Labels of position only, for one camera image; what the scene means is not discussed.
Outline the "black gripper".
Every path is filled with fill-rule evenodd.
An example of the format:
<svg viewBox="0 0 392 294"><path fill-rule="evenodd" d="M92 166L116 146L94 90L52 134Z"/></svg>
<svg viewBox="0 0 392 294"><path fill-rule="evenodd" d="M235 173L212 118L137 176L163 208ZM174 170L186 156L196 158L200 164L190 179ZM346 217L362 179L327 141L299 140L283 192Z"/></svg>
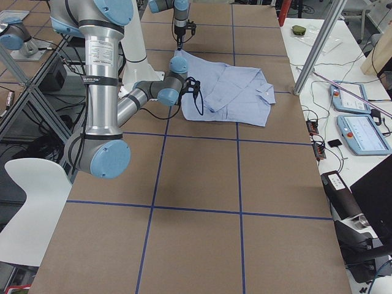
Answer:
<svg viewBox="0 0 392 294"><path fill-rule="evenodd" d="M185 94L192 94L193 98L197 98L200 93L200 81L194 77L187 77L180 92L180 96Z"/></svg>
<svg viewBox="0 0 392 294"><path fill-rule="evenodd" d="M181 51L183 49L183 43L187 42L195 35L197 25L193 21L179 20L177 18L174 19L173 24L174 24L176 47L178 51ZM184 40L184 36L186 35L187 31L190 31L190 37Z"/></svg>

